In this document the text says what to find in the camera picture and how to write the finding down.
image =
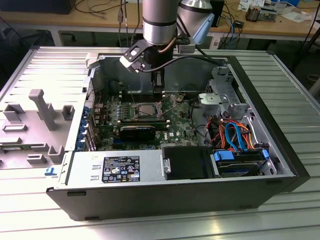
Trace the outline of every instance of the blue cable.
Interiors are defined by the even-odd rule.
[[[228,44],[228,47],[227,47],[227,49],[229,49],[229,48],[231,47],[231,43],[232,43],[233,40],[234,40],[235,28],[234,28],[234,25],[232,24],[230,18],[228,18],[228,17],[226,17],[226,16],[223,16],[223,18],[224,18],[224,19],[227,19],[227,20],[229,21],[230,26],[231,26],[231,31],[232,31],[231,40],[230,40],[230,42],[229,42],[229,44]]]
[[[240,129],[238,128],[237,124],[235,124],[234,122],[229,122],[227,125],[225,125],[225,139],[226,141],[230,144],[230,146],[232,146],[234,148],[235,151],[238,151],[238,148],[236,147],[236,145],[234,145],[232,143],[232,141],[229,138],[229,127],[230,126],[234,126],[237,138],[238,138],[238,142],[239,142],[239,146],[243,151],[247,151],[248,149],[246,148],[246,145],[244,144],[244,142],[242,141],[242,135],[240,132]]]

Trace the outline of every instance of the motherboard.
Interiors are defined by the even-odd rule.
[[[198,145],[190,120],[190,101],[184,95],[165,94],[158,101],[147,102],[134,96],[129,99],[111,96],[96,104],[97,151]]]

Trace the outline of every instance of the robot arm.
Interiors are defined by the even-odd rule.
[[[173,59],[174,45],[184,45],[184,53],[194,53],[195,44],[207,36],[214,15],[209,0],[143,0],[142,7],[144,39],[130,47],[120,62],[137,73],[160,68],[151,73],[153,92],[160,93],[165,84],[161,66]],[[178,29],[177,17],[181,21]]]

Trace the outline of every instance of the warning label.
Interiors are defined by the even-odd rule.
[[[103,161],[102,182],[123,183],[140,181],[139,156],[105,157]]]

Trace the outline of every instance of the green circuit board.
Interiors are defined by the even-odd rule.
[[[97,124],[99,132],[98,151],[158,150],[167,146],[197,146],[198,141],[190,120],[188,100],[178,94],[167,95],[161,102],[121,102],[112,97],[103,103],[105,114]],[[118,137],[121,127],[131,126],[134,120],[157,119],[160,122],[134,123],[137,126],[156,128],[154,140],[122,142]]]

